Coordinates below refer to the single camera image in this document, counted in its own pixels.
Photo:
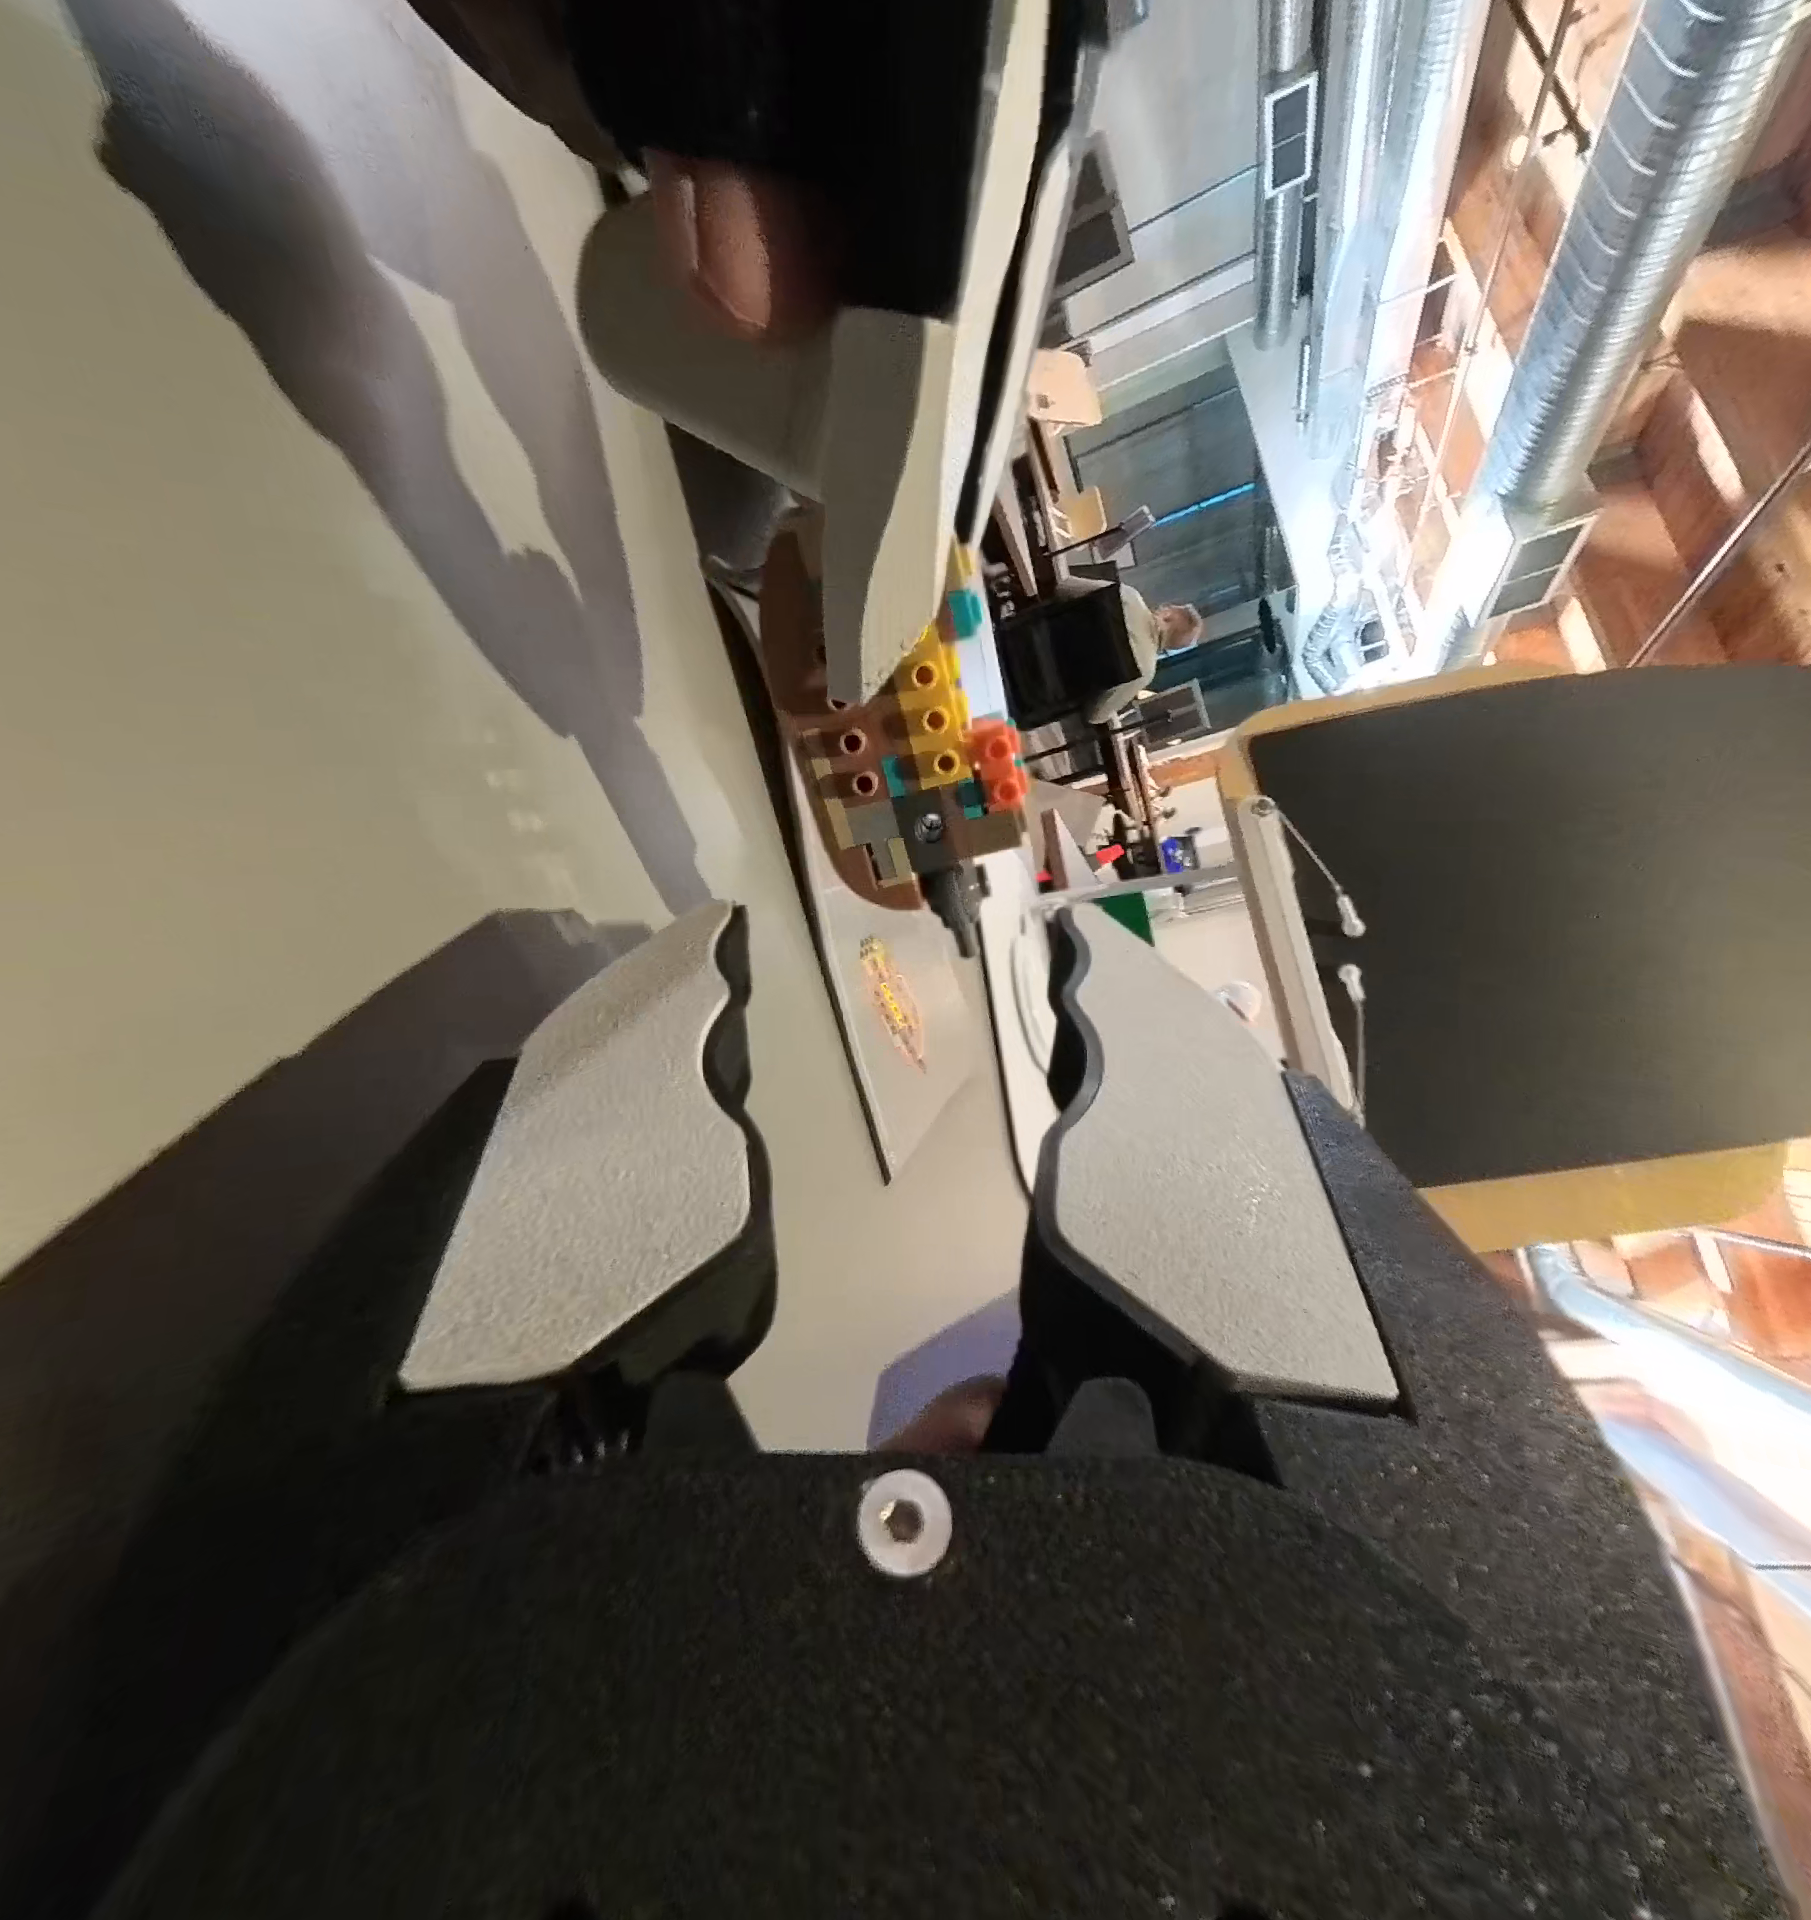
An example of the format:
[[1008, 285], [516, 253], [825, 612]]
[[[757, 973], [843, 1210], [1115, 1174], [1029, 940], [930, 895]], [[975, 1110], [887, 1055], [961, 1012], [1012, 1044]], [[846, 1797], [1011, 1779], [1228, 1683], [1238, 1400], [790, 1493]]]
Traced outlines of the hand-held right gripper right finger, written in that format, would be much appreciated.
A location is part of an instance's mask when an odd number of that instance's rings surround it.
[[1253, 1026], [1101, 908], [1050, 927], [1061, 1106], [1019, 1281], [1019, 1386], [1129, 1378], [1167, 1443], [1228, 1400], [1395, 1411], [1400, 1382]]

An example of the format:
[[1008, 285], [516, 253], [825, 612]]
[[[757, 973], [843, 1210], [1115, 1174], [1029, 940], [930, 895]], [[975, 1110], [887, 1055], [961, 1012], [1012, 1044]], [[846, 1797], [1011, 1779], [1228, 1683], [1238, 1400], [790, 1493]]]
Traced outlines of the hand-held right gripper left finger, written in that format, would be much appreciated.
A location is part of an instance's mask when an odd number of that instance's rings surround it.
[[399, 1363], [412, 1392], [732, 1372], [776, 1302], [749, 915], [711, 902], [525, 1039]]

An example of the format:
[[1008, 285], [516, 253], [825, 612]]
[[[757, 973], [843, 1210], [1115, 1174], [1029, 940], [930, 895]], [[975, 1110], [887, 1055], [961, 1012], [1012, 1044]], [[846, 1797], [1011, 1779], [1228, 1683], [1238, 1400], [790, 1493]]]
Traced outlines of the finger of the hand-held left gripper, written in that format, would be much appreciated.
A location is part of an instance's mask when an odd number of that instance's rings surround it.
[[1062, 2], [873, 2], [846, 134], [822, 440], [829, 690], [873, 690], [934, 619], [1036, 170], [1065, 139]]
[[1012, 433], [1027, 411], [1029, 364], [1054, 295], [1062, 233], [1080, 177], [1080, 139], [1061, 139], [1036, 170], [1033, 193], [1016, 236], [1005, 295], [995, 304], [977, 433], [966, 461], [957, 540], [977, 544], [998, 480], [1012, 455]]

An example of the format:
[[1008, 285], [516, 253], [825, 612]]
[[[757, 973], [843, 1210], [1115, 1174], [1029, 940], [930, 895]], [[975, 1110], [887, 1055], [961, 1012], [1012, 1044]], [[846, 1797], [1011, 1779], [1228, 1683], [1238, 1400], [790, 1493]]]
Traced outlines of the brown toy brick ship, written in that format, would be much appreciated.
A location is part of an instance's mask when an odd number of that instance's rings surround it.
[[979, 715], [962, 683], [962, 641], [990, 641], [972, 546], [946, 566], [941, 609], [865, 700], [828, 690], [819, 562], [790, 515], [761, 571], [757, 651], [794, 755], [796, 793], [832, 872], [868, 904], [932, 910], [962, 956], [979, 953], [982, 862], [1019, 847], [1027, 812], [986, 812], [966, 732]]

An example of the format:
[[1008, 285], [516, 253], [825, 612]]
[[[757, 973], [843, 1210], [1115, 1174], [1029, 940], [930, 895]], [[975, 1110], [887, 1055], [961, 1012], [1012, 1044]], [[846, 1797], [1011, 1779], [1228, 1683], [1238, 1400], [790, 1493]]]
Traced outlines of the person's left hand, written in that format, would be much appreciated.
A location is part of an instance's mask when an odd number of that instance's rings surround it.
[[805, 182], [746, 164], [647, 153], [672, 276], [742, 340], [800, 340], [840, 307], [840, 231]]

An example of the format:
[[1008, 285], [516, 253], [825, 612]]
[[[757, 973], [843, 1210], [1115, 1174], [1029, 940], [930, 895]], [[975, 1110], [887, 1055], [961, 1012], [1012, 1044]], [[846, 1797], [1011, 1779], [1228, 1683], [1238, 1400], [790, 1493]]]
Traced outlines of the black office chair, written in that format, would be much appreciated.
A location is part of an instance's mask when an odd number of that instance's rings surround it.
[[1141, 673], [1117, 582], [1077, 582], [1012, 609], [993, 646], [1019, 732], [1084, 715]]

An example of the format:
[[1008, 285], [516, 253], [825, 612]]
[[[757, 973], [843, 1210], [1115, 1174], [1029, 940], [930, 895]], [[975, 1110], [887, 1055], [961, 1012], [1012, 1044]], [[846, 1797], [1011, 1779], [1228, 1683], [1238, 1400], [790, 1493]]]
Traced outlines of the white stand with clear legs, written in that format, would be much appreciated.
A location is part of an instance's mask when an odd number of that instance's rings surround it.
[[[1387, 1307], [1384, 1230], [1395, 1218], [1411, 1230], [1416, 1304], [1439, 1302], [1439, 1256], [1460, 1255], [1466, 1246], [1378, 1153], [1338, 1087], [1277, 1063], [1294, 1081], [1306, 1141], [1389, 1346], [1400, 1382], [1399, 1411], [1410, 1411], [1416, 1400], [1410, 1309]], [[1613, 1347], [1621, 1378], [1633, 1378], [1657, 1404], [1693, 1421], [1704, 1436], [1733, 1436], [1748, 1445], [1740, 1463], [1754, 1463], [1755, 1479], [1743, 1475], [1737, 1463], [1685, 1445], [1662, 1424], [1600, 1421], [1631, 1475], [1667, 1500], [1693, 1531], [1768, 1578], [1811, 1621], [1811, 1386], [1755, 1357], [1733, 1354], [1704, 1331], [1625, 1304], [1553, 1248], [1528, 1255], [1528, 1268], [1558, 1318]]]

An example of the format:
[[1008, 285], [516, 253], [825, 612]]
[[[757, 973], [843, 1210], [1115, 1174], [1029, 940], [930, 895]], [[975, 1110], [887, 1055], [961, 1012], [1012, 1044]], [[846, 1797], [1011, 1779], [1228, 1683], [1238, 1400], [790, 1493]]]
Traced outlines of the narrow silver ventilation duct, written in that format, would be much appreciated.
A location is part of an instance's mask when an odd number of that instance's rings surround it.
[[1253, 346], [1317, 290], [1374, 167], [1387, 2], [1260, 2]]

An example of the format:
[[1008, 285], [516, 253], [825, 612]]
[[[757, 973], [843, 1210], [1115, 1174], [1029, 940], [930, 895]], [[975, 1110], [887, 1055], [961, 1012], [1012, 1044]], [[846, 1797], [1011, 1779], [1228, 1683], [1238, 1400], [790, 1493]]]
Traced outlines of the black board with wooden frame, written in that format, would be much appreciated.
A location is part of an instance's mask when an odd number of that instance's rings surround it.
[[1217, 776], [1364, 933], [1364, 1124], [1475, 1252], [1754, 1212], [1811, 1141], [1811, 665], [1471, 668]]

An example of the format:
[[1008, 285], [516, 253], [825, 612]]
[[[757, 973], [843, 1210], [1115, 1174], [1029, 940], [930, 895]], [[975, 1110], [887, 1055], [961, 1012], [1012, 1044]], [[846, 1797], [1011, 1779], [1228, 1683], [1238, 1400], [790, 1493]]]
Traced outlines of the wide silver ventilation duct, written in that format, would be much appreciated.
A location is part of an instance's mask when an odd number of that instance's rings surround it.
[[1811, 2], [1644, 2], [1474, 501], [1558, 508], [1723, 210]]

